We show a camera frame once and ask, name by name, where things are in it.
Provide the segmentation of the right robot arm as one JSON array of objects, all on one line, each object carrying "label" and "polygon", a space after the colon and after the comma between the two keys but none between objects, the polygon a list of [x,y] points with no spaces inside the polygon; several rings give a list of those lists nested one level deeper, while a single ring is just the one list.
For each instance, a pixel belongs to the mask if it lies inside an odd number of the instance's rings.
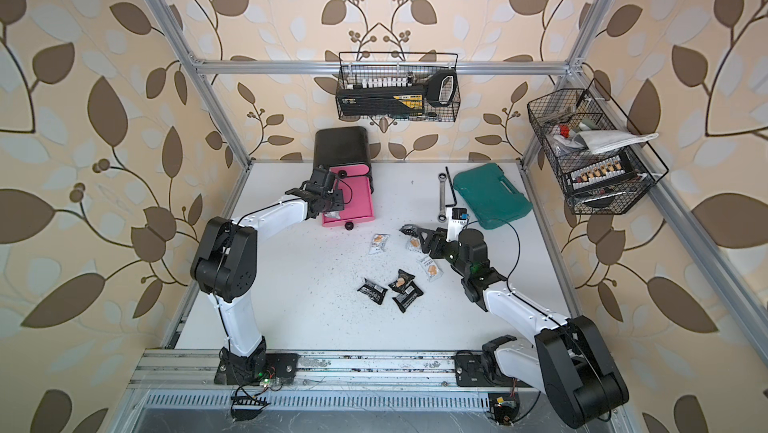
[{"label": "right robot arm", "polygon": [[599,419],[630,399],[629,388],[596,324],[536,303],[491,264],[482,232],[466,228],[454,240],[444,228],[405,225],[423,253],[444,260],[461,277],[466,297],[505,322],[513,334],[487,342],[480,356],[486,378],[519,379],[545,394],[570,428]]}]

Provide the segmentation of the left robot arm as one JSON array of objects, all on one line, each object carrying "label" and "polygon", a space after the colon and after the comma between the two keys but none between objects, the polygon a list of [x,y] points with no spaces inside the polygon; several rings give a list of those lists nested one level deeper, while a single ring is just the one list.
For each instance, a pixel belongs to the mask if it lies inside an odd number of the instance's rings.
[{"label": "left robot arm", "polygon": [[338,176],[315,167],[310,178],[275,203],[234,221],[207,223],[191,265],[191,278],[208,295],[226,341],[220,352],[225,372],[237,385],[254,385],[267,375],[267,343],[258,329],[249,291],[257,276],[258,243],[321,214],[344,210]]}]

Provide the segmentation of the pink drawer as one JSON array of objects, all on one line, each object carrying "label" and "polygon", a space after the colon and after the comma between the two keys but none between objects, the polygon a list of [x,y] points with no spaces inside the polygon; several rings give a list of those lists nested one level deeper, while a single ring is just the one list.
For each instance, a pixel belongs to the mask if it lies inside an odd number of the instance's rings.
[{"label": "pink drawer", "polygon": [[337,186],[344,193],[345,208],[339,212],[341,219],[337,221],[328,221],[323,215],[323,227],[343,227],[351,231],[358,224],[375,219],[371,182],[368,176],[339,179]]},{"label": "pink drawer", "polygon": [[341,165],[330,168],[330,171],[337,176],[344,173],[347,178],[368,176],[370,174],[370,166],[368,164],[354,164],[354,165]]}]

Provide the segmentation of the pink top drawer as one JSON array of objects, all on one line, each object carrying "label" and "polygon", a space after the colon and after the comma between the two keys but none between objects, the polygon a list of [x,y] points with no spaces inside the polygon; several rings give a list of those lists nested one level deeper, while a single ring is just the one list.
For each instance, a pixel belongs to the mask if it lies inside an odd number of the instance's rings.
[{"label": "pink top drawer", "polygon": [[368,176],[370,174],[370,166],[368,164],[354,164],[354,165],[341,165],[330,168],[330,171],[337,176],[344,173],[347,178]]}]

